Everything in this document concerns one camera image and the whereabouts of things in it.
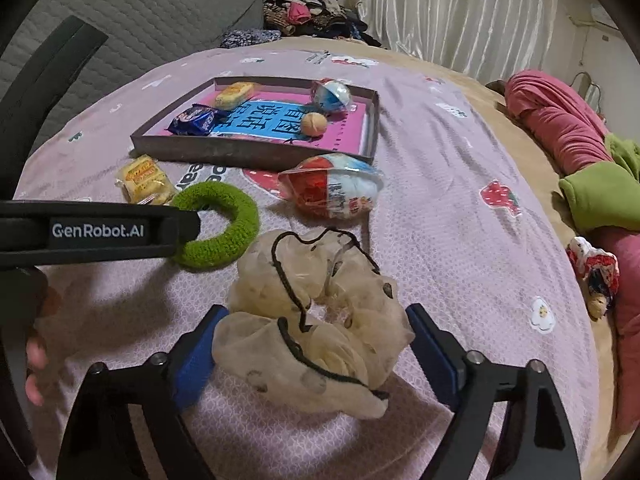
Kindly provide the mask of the person's left hand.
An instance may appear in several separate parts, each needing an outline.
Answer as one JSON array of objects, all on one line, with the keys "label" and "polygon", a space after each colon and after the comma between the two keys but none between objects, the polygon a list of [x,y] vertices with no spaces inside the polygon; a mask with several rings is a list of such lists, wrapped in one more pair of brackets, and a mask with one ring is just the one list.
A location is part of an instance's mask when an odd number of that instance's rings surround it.
[{"label": "person's left hand", "polygon": [[[42,316],[54,315],[61,305],[60,294],[51,286],[48,287],[47,297],[40,309]],[[49,358],[47,355],[47,344],[43,336],[32,327],[27,334],[26,341],[27,375],[25,380],[26,398],[35,406],[43,406],[43,395],[38,387],[37,374],[44,370]]]}]

